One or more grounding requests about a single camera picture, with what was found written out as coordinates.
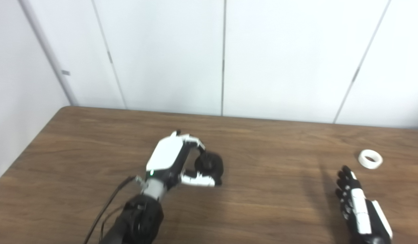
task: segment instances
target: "wood grain surface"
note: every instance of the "wood grain surface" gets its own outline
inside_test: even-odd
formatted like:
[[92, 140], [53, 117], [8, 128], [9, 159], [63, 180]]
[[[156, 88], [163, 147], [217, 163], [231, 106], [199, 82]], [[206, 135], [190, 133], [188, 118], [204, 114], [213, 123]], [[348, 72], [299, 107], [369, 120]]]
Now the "wood grain surface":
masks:
[[[65, 107], [0, 179], [0, 244], [82, 243], [116, 186], [143, 176], [178, 128], [222, 156], [223, 185], [172, 189], [155, 244], [347, 244], [333, 193], [344, 164], [381, 204], [393, 243], [418, 243], [417, 130]], [[359, 165], [365, 148], [380, 168]], [[109, 210], [138, 192], [126, 187]]]

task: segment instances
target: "wire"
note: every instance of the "wire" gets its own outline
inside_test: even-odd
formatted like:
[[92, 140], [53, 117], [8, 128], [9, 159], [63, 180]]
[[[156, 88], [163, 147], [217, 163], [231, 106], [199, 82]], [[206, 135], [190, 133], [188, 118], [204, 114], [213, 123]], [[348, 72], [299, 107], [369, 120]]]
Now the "wire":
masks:
[[122, 210], [125, 207], [125, 205], [121, 205], [120, 207], [116, 208], [115, 210], [113, 210], [112, 212], [110, 212], [104, 219], [104, 221], [102, 222], [101, 225], [101, 234], [99, 235], [99, 242], [102, 241], [102, 238], [104, 238], [104, 226], [105, 223], [107, 222], [107, 220], [111, 217], [111, 215], [113, 215], [115, 212]]
[[102, 217], [102, 214], [105, 212], [105, 210], [107, 210], [107, 207], [110, 205], [110, 203], [113, 201], [114, 197], [117, 195], [117, 193], [127, 184], [129, 184], [129, 182], [132, 182], [134, 179], [136, 178], [136, 176], [129, 176], [128, 178], [126, 178], [122, 183], [120, 183], [116, 190], [114, 190], [113, 194], [111, 194], [110, 198], [107, 200], [107, 202], [105, 203], [104, 207], [101, 209], [101, 211], [99, 212], [98, 216], [96, 216], [96, 219], [93, 221], [93, 224], [90, 227], [90, 230], [87, 233], [87, 236], [85, 237], [85, 240], [83, 242], [83, 244], [87, 244], [88, 240], [90, 239], [91, 234], [93, 233], [93, 230], [96, 227], [96, 224], [99, 222], [99, 220]]

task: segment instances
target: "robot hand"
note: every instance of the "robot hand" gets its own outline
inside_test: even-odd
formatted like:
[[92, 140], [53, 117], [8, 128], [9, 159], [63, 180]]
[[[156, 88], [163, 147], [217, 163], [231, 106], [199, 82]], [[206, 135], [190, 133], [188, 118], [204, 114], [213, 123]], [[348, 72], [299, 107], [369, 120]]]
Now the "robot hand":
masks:
[[349, 167], [343, 166], [338, 176], [336, 195], [352, 234], [351, 244], [391, 244], [393, 233], [378, 202], [365, 198]]
[[[174, 131], [171, 136], [158, 142], [146, 165], [146, 181], [157, 180], [165, 185], [166, 190], [179, 183], [197, 186], [220, 185], [224, 172], [221, 157], [207, 152], [197, 137], [179, 134], [180, 131]], [[195, 171], [183, 169], [192, 148], [200, 151], [200, 156], [194, 164]]]

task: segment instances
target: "robotic hand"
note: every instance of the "robotic hand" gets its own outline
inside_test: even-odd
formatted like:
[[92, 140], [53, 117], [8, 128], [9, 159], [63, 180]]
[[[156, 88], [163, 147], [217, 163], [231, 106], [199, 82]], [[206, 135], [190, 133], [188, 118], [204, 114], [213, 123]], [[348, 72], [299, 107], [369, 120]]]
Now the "robotic hand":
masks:
[[338, 176], [336, 195], [352, 234], [351, 244], [391, 244], [393, 233], [378, 202], [365, 198], [349, 167], [343, 166]]
[[[209, 187], [221, 185], [224, 171], [221, 157], [207, 152], [198, 138], [179, 134], [180, 131], [174, 131], [171, 136], [158, 142], [146, 165], [144, 181], [139, 177], [129, 177], [119, 185], [99, 213], [84, 243], [88, 242], [96, 223], [116, 193], [134, 179], [141, 182], [141, 193], [124, 205], [121, 214], [104, 237], [102, 232], [105, 221], [103, 222], [99, 244], [151, 244], [164, 219], [161, 200], [167, 191], [179, 183]], [[194, 164], [195, 170], [183, 169], [193, 148], [200, 151]]]

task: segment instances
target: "roll of tape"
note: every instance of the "roll of tape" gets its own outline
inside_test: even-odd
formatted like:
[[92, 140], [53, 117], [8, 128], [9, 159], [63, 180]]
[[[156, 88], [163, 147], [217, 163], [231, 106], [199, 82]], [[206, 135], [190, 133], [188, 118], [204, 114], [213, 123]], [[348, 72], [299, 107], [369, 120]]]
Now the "roll of tape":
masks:
[[382, 162], [384, 162], [384, 159], [380, 154], [378, 154], [378, 152], [366, 149], [359, 153], [358, 161], [362, 166], [366, 168], [375, 169], [378, 168]]

